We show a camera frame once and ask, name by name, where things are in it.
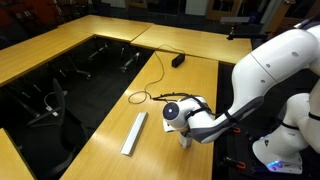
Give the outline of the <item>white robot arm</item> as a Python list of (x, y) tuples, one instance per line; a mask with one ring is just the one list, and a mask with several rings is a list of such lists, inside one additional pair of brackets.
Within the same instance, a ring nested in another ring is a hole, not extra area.
[[(187, 96), (164, 106), (164, 130), (210, 143), (257, 109), (271, 87), (304, 68), (320, 73), (320, 24), (315, 18), (272, 38), (234, 66), (233, 104), (221, 116), (213, 117), (203, 97)], [(319, 100), (318, 86), (290, 97), (281, 125), (253, 143), (254, 155), (269, 171), (300, 174), (300, 152), (307, 147), (319, 149)]]

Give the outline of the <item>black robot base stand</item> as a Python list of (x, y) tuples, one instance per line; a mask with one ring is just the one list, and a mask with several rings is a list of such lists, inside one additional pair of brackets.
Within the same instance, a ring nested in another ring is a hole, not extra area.
[[(303, 173), (291, 175), (269, 172), (252, 152), (252, 143), (275, 130), (282, 119), (280, 111), (292, 95), (310, 92), (318, 76), (310, 70), (301, 70), (287, 80), (275, 85), (265, 95), (264, 103), (256, 111), (236, 124), (241, 133), (223, 133), (214, 144), (213, 180), (320, 180), (320, 155), (311, 147), (301, 152)], [(237, 169), (225, 158), (242, 161), (246, 169)]]

